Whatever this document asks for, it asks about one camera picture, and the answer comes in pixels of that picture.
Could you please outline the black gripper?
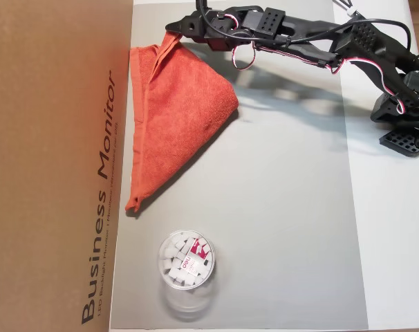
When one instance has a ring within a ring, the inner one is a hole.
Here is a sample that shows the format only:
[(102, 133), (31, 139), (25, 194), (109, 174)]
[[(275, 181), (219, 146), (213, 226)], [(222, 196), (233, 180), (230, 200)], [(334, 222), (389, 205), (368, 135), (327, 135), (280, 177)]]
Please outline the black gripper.
[(167, 34), (174, 40), (207, 44), (212, 50), (234, 50), (251, 44), (251, 32), (241, 27), (248, 10), (203, 8), (195, 13), (167, 24)]

